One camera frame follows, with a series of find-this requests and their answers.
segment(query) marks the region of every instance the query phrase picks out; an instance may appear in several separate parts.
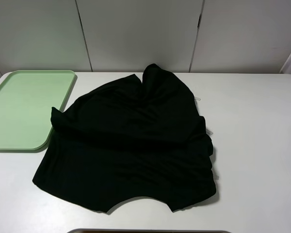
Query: black fabric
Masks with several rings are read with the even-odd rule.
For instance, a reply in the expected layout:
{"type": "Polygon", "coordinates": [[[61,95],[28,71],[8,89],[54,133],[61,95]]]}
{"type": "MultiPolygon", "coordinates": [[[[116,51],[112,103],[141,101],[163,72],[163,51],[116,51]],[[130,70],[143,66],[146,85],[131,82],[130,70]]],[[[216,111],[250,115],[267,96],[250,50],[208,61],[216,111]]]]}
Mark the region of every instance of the black fabric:
{"type": "Polygon", "coordinates": [[[52,109],[54,133],[33,178],[42,190],[107,212],[147,196],[172,211],[216,192],[213,147],[194,96],[173,73],[149,65],[52,109]]]}

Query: table surface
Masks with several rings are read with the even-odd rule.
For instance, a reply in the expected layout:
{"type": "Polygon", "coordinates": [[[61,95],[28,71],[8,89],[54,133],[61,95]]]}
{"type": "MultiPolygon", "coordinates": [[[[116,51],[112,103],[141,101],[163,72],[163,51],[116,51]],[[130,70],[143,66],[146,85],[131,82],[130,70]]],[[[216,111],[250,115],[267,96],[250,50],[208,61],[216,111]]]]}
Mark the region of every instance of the table surface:
{"type": "MultiPolygon", "coordinates": [[[[82,73],[76,98],[131,73],[82,73]]],[[[212,198],[172,213],[166,204],[134,198],[97,213],[56,198],[32,178],[45,150],[0,152],[0,232],[66,233],[74,229],[291,233],[291,75],[176,74],[201,98],[218,180],[212,198]]]]}

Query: plastic tray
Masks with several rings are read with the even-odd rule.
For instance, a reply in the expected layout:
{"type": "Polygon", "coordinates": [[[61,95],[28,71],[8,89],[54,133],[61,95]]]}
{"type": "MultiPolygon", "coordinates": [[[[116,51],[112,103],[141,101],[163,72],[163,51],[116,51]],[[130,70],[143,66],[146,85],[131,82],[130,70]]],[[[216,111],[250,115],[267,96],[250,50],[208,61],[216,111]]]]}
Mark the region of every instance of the plastic tray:
{"type": "Polygon", "coordinates": [[[0,150],[42,147],[52,129],[51,108],[62,108],[74,79],[70,70],[10,73],[0,85],[0,150]]]}

